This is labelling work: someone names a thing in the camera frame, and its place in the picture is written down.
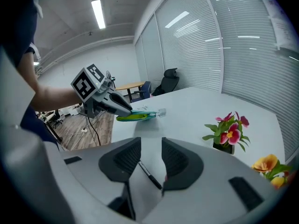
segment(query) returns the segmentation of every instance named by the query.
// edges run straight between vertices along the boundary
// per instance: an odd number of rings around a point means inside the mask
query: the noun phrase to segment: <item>wooden floor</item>
[[[103,113],[98,119],[90,119],[94,129],[97,131],[101,145],[111,143],[111,135],[113,128],[114,115],[107,112]],[[58,125],[55,132],[63,138],[61,145],[68,150],[83,149],[98,146],[98,137],[95,131],[86,125],[86,119],[83,115],[68,115],[65,117],[62,124]]]

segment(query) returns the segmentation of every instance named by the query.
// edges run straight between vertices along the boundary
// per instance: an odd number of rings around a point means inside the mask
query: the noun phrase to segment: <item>office desk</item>
[[[251,167],[260,157],[274,154],[285,162],[285,151],[276,115],[261,107],[229,95],[189,87],[164,95],[132,103],[133,109],[146,105],[150,111],[166,108],[166,116],[138,122],[114,120],[112,142],[131,137],[141,137],[141,160],[149,172],[163,184],[166,175],[161,158],[161,138],[173,138],[212,147],[213,141],[204,141],[203,136],[212,134],[204,124],[217,124],[215,117],[225,117],[237,111],[249,120],[243,128],[251,144],[244,152],[235,146],[234,156]],[[130,180],[131,195],[138,220],[142,220],[161,200],[161,191],[136,166]]]
[[[144,85],[144,81],[141,82],[135,82],[135,83],[130,83],[130,84],[125,84],[120,87],[115,88],[117,91],[122,91],[122,90],[127,90],[130,102],[132,102],[132,95],[130,89],[138,87],[138,89],[141,91],[141,86]]]
[[[43,120],[43,119],[41,119],[45,124],[46,124],[46,126],[50,129],[50,132],[53,134],[53,136],[57,139],[57,142],[59,143],[59,144],[61,144],[61,142],[62,142],[62,138],[61,137],[59,137],[58,136],[58,134],[55,132],[55,130],[52,128],[52,126],[51,126],[51,124],[50,124],[50,122],[49,122],[49,120],[54,116],[55,114],[53,113],[53,114],[50,114],[50,115],[48,115],[47,117],[46,117],[46,119],[45,120]]]

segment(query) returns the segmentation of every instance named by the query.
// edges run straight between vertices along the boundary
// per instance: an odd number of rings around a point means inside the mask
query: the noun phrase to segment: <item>ceiling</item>
[[[121,36],[122,31],[123,35],[134,35],[133,23],[149,2],[149,0],[101,0],[107,28],[99,30],[91,1],[39,0],[43,18],[38,18],[34,40],[42,57],[41,65],[43,58],[59,49],[62,44],[71,44],[73,42],[68,41],[76,41],[82,36],[98,34],[101,39],[101,37],[114,37],[114,34]]]

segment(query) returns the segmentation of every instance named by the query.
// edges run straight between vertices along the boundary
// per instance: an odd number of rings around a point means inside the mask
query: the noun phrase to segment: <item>black pen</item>
[[[159,188],[160,190],[162,189],[161,184],[159,184],[159,182],[154,178],[154,176],[152,174],[149,173],[149,171],[146,169],[145,165],[139,161],[138,162],[139,166],[142,168],[142,170],[145,172],[145,174],[149,177],[149,179],[152,181],[152,183]]]

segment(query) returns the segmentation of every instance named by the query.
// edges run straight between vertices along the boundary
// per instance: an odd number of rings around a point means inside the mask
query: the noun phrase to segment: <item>black grip pad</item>
[[[163,184],[163,191],[190,187],[204,168],[202,159],[196,153],[167,138],[162,138],[162,159],[168,178]]]
[[[249,185],[243,177],[234,177],[229,179],[230,185],[241,199],[248,211],[253,210],[263,202],[260,195]]]
[[[104,154],[99,160],[100,170],[114,182],[127,182],[141,157],[141,138]]]

